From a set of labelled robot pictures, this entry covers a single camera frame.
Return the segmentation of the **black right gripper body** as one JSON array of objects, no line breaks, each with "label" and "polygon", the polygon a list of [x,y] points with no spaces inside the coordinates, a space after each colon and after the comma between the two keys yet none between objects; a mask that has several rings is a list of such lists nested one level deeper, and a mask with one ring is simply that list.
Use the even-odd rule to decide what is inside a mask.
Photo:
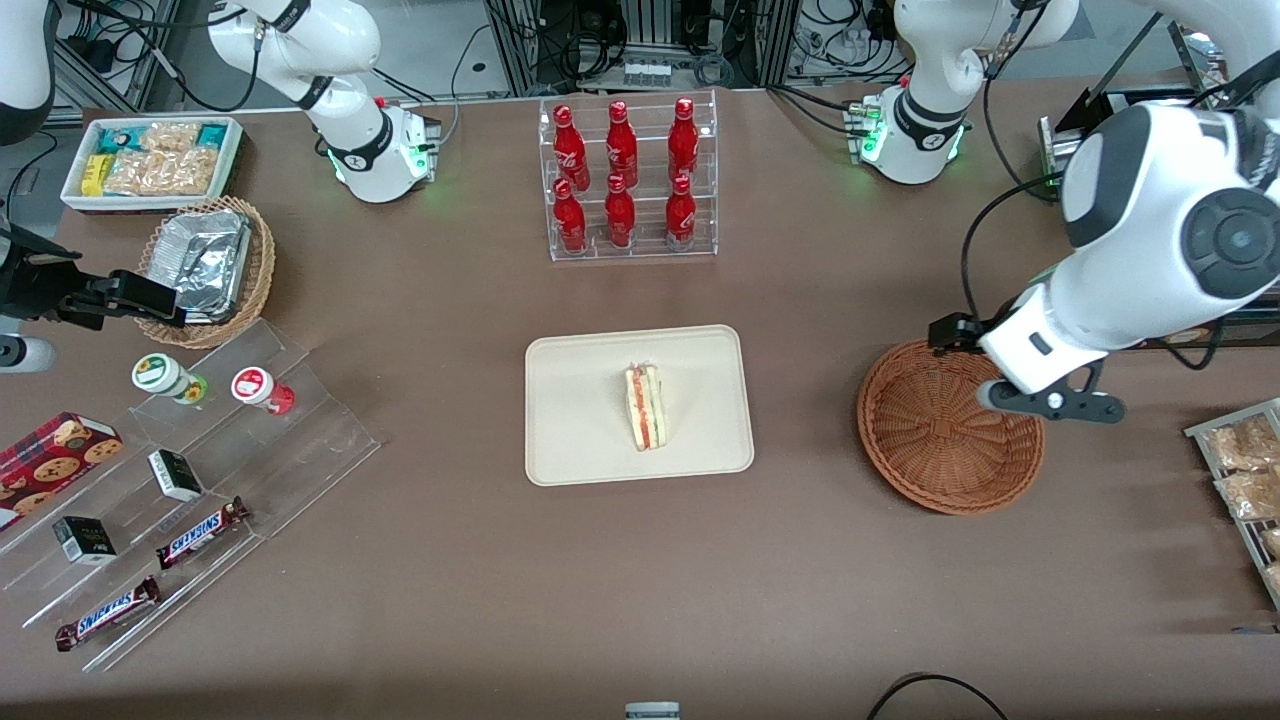
[{"label": "black right gripper body", "polygon": [[92,290],[99,279],[79,270],[82,252],[19,225],[4,225],[1,311],[22,322],[61,322],[101,331],[108,309]]}]

